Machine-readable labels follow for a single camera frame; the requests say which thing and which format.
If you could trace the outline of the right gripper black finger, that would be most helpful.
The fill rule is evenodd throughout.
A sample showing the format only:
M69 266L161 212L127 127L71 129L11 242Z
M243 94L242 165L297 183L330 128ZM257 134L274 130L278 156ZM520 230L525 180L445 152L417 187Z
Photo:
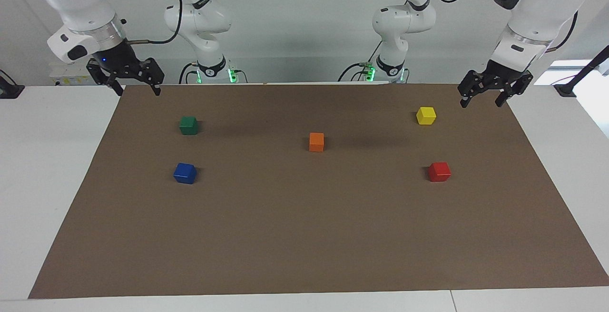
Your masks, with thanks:
M96 59L89 59L87 62L87 70L97 85L105 85L113 89L117 96L122 96L123 88L116 80L116 75L107 75Z
M144 61L139 61L135 80L150 86L155 96L161 94L164 79L165 74L154 58L149 57Z

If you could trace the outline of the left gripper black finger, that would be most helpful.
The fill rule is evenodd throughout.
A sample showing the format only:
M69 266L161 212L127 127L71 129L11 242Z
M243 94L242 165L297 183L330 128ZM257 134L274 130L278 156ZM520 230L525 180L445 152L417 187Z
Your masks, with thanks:
M460 105L462 108L467 108L471 99L487 91L487 82L484 73L477 73L474 70L468 71L463 80L458 85L458 91L461 95Z
M504 103L514 95L522 95L533 80L530 72L524 73L513 84L505 84L503 91L496 98L496 106L502 107Z

